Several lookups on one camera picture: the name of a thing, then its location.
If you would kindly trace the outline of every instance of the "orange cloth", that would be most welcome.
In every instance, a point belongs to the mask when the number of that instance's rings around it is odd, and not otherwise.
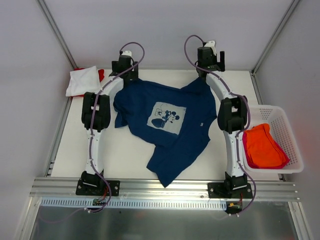
[[[269,124],[263,123],[244,132],[244,150],[250,167],[279,169],[290,161],[269,131]]]

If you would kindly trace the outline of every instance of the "folded white shirt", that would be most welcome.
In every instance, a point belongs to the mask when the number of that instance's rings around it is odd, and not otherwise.
[[[93,66],[70,72],[70,82],[65,95],[67,97],[78,96],[101,89],[97,67]]]

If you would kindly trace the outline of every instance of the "metal strip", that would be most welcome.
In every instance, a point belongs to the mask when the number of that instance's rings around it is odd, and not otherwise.
[[[147,179],[110,179],[120,181],[120,199],[140,200],[209,200],[208,183],[216,181],[175,180],[167,188],[163,188],[158,180]],[[76,197],[78,178],[37,177],[30,195],[39,197]],[[256,181],[256,201],[299,202],[300,197],[293,182]],[[226,201],[234,199],[214,198]]]
[[[62,138],[62,135],[64,133],[64,129],[65,129],[65,125],[66,125],[66,122],[67,122],[68,113],[69,113],[69,110],[70,110],[70,107],[71,107],[71,103],[72,103],[72,97],[68,97],[68,99],[67,99],[67,101],[65,103],[64,109],[63,109],[63,113],[62,113],[61,119],[59,121],[58,128],[57,128],[55,136],[54,136],[54,142],[53,142],[52,148],[50,150],[50,155],[49,155],[49,158],[48,158],[48,164],[47,164],[44,176],[50,176],[51,175],[53,166],[55,164],[57,152],[59,150],[59,145],[60,145],[60,142],[61,142],[61,138]]]
[[[14,234],[13,239],[20,239],[20,236],[22,235],[23,231],[25,231],[25,223],[29,214],[29,209],[31,206],[33,197],[29,197],[27,203],[25,204],[25,207],[23,208],[23,211],[21,213],[21,219],[19,221],[19,224],[17,226],[16,233]]]
[[[58,40],[58,43],[60,44],[66,58],[68,59],[70,65],[72,66],[73,69],[76,69],[77,68],[77,64],[58,28],[58,25],[54,19],[54,17],[52,16],[45,0],[36,0],[36,2],[39,4],[39,7],[41,9],[41,11],[43,12],[48,24],[50,25],[56,39]]]
[[[32,230],[34,228],[34,225],[36,223],[36,218],[39,210],[41,202],[41,197],[32,197],[28,210],[27,210],[27,215],[19,236],[19,240],[29,240],[33,239],[31,238]]]
[[[256,75],[257,71],[259,70],[261,64],[265,60],[266,56],[269,54],[272,46],[275,44],[276,40],[278,39],[279,35],[281,34],[282,30],[288,23],[289,19],[291,18],[292,14],[296,10],[298,4],[301,2],[301,0],[293,0],[286,10],[285,14],[283,15],[280,23],[276,27],[274,33],[272,34],[272,37],[270,38],[269,42],[267,43],[266,47],[264,48],[259,60],[257,61],[256,65],[254,66],[252,73],[253,76]]]
[[[296,234],[299,240],[313,240],[301,203],[288,202]]]
[[[259,91],[259,87],[258,87],[256,76],[254,76],[252,74],[252,72],[250,72],[250,77],[251,77],[254,93],[255,93],[256,99],[258,101],[258,104],[264,104],[264,101],[262,100],[262,97],[261,97],[261,94],[260,94],[260,91]]]
[[[93,198],[87,197],[43,197],[41,206],[64,208],[100,208],[94,205]],[[120,199],[113,197],[107,205],[108,209],[176,209],[176,210],[220,210],[227,209],[226,201],[220,200],[153,200],[153,199]]]

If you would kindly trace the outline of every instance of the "blue t-shirt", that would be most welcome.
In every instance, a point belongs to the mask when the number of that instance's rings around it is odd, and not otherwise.
[[[141,79],[119,91],[113,103],[115,127],[155,144],[147,168],[164,187],[205,149],[217,118],[215,98],[202,78],[178,89]]]

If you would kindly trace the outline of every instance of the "gray floor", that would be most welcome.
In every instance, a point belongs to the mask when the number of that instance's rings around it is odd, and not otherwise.
[[[48,221],[76,208],[42,207]],[[32,240],[294,240],[298,239],[287,203],[255,202],[240,217],[223,211],[104,209],[80,211],[69,219],[44,223],[37,218]]]

